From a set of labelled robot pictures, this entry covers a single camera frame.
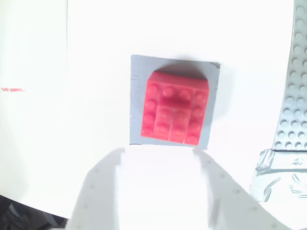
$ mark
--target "plastic part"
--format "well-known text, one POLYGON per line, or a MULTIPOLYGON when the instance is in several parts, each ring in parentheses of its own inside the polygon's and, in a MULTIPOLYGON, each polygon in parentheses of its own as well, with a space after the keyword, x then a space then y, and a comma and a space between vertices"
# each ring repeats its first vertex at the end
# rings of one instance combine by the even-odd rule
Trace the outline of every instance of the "plastic part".
POLYGON ((250 195, 291 229, 307 227, 307 152, 261 152, 250 195))
POLYGON ((273 149, 307 150, 307 1, 295 0, 291 52, 273 149))
POLYGON ((97 228, 290 230, 257 204, 202 150, 157 145, 117 149, 89 171, 66 229, 97 228), (207 196, 208 203, 201 203, 204 207, 196 210, 190 205, 199 207, 203 190, 200 193, 191 185, 199 185, 198 178, 203 175, 206 177, 203 196, 207 196), (168 194, 170 200, 162 200, 168 194), (169 211, 174 207, 176 212, 169 211), (163 219, 157 218, 161 212, 167 213, 163 219), (205 224, 207 221, 208 227, 195 222, 199 217, 205 224))
POLYGON ((198 145, 208 96, 207 80, 153 72, 147 81, 141 135, 198 145))

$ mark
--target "lego stud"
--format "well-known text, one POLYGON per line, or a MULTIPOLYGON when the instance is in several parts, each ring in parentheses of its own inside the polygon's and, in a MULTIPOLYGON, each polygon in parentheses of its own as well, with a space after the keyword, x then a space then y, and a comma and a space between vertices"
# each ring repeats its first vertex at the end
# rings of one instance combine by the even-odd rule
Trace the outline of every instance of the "lego stud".
POLYGON ((198 138, 196 136, 189 136, 189 137, 187 137, 186 143, 191 144, 191 145, 197 145, 198 144, 198 138))
POLYGON ((167 135, 168 134, 168 127, 164 125, 158 125, 156 127, 156 132, 160 135, 167 135))
POLYGON ((193 114, 193 117, 195 118, 201 118, 204 115, 203 110, 199 107, 195 108, 192 114, 193 114))
POLYGON ((153 110, 156 108, 156 106, 157 106, 157 103, 154 100, 149 100, 145 102, 145 107, 147 109, 153 110))
POLYGON ((156 85, 151 85, 147 88, 147 94, 149 96, 155 96, 158 93, 158 87, 156 85))
POLYGON ((187 114, 180 111, 175 115, 175 119, 177 122, 185 122, 187 120, 187 114))
POLYGON ((174 90, 173 88, 171 87, 166 87, 164 90, 163 90, 163 96, 164 97, 172 97, 174 95, 174 90))
POLYGON ((192 122, 189 126, 189 129, 192 132, 198 132, 201 129, 201 125, 197 122, 192 122))
POLYGON ((153 134, 153 132, 150 128, 143 128, 142 129, 142 136, 150 136, 152 134, 153 134))
POLYGON ((184 136, 184 130, 182 128, 173 128, 172 134, 176 137, 183 137, 184 136))
POLYGON ((182 90, 179 94, 179 97, 183 100, 183 101, 188 101, 191 98, 191 94, 186 91, 186 90, 182 90))
POLYGON ((152 124, 154 123, 154 115, 152 114, 146 114, 144 115, 143 121, 147 124, 152 124))
POLYGON ((198 92, 196 95, 195 95, 195 100, 198 102, 198 103, 204 103, 206 101, 206 95, 204 93, 201 93, 201 92, 198 92))

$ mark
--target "gray lego baseplate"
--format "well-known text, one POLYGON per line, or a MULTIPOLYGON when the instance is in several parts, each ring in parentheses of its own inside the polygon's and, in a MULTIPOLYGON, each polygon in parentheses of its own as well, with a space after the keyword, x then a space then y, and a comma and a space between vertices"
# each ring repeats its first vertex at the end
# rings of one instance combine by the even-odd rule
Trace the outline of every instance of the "gray lego baseplate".
POLYGON ((131 56, 130 144, 189 146, 187 144, 141 136, 146 84, 155 70, 191 78, 207 78, 210 93, 198 144, 199 147, 206 150, 208 148, 213 118, 220 65, 212 62, 174 60, 139 55, 131 56))
POLYGON ((273 149, 307 150, 307 1, 294 1, 291 51, 273 149))

